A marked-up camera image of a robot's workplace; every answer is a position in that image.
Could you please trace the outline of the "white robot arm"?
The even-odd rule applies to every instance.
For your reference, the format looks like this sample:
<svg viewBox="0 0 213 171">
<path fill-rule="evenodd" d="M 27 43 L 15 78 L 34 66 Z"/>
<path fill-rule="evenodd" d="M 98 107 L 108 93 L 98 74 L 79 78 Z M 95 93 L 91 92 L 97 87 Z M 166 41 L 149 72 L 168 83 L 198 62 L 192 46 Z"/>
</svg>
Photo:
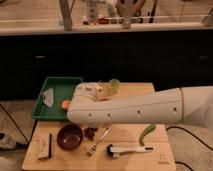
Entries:
<svg viewBox="0 0 213 171">
<path fill-rule="evenodd" d="M 182 87 L 100 101 L 97 83 L 75 88 L 67 118 L 75 124 L 178 124 L 213 131 L 213 86 Z"/>
</svg>

